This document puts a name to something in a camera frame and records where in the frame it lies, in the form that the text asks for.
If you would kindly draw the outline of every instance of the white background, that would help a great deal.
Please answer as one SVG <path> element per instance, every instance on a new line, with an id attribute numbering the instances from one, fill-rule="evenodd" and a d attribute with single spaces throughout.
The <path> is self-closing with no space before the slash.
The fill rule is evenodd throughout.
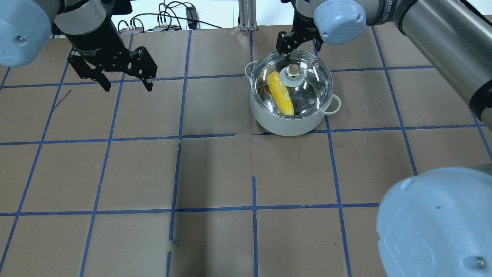
<path id="1" fill-rule="evenodd" d="M 209 22 L 224 28 L 238 25 L 239 4 L 238 0 L 182 0 L 193 3 L 198 11 L 199 20 Z M 492 0 L 469 0 L 482 14 L 492 14 Z M 115 25 L 120 20 L 129 21 L 130 18 L 139 13 L 159 13 L 158 5 L 162 0 L 136 0 L 131 1 L 133 13 L 130 15 L 113 16 Z M 173 9 L 178 17 L 186 17 L 183 6 Z M 256 21 L 258 25 L 288 25 L 292 23 L 294 9 L 290 3 L 283 4 L 280 0 L 256 0 Z M 145 25 L 145 29 L 151 29 L 157 25 L 156 16 L 146 15 L 139 17 Z M 186 20 L 181 21 L 185 29 Z M 213 28 L 201 24 L 202 29 Z"/>

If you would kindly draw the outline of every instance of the bolt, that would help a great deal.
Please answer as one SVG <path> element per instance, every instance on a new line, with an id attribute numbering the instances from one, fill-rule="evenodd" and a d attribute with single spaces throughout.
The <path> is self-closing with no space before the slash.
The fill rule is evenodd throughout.
<path id="1" fill-rule="evenodd" d="M 477 258 L 477 265 L 478 265 L 479 267 L 485 267 L 485 261 L 484 261 L 484 259 L 482 259 L 482 258 L 480 258 L 480 257 L 479 257 L 479 258 Z"/>

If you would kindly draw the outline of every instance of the yellow corn cob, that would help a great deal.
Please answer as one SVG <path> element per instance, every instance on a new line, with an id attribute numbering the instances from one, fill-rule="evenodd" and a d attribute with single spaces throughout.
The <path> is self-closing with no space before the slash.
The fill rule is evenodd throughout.
<path id="1" fill-rule="evenodd" d="M 267 84 L 280 112 L 285 115 L 294 115 L 294 106 L 287 87 L 280 80 L 280 73 L 273 71 L 268 74 Z"/>

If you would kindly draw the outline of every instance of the metal post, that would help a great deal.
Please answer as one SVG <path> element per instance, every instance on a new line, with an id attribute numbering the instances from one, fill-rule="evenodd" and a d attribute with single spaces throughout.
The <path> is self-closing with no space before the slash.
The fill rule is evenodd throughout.
<path id="1" fill-rule="evenodd" d="M 239 28 L 243 32 L 256 31 L 256 0 L 239 0 Z"/>

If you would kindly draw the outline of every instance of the pot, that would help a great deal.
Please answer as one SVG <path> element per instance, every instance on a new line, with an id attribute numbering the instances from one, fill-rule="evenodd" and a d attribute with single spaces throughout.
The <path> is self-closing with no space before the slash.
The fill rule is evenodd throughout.
<path id="1" fill-rule="evenodd" d="M 251 77 L 247 74 L 250 66 L 254 66 Z M 280 80 L 287 87 L 294 115 L 282 114 L 271 95 L 267 76 L 273 71 L 280 73 Z M 341 106 L 340 98 L 332 93 L 330 70 L 318 57 L 304 50 L 292 51 L 289 62 L 277 52 L 271 52 L 260 61 L 246 65 L 245 76 L 251 86 L 250 105 L 254 118 L 263 128 L 280 136 L 308 133 L 325 115 L 335 114 Z M 334 111 L 327 111 L 332 99 L 338 106 Z"/>

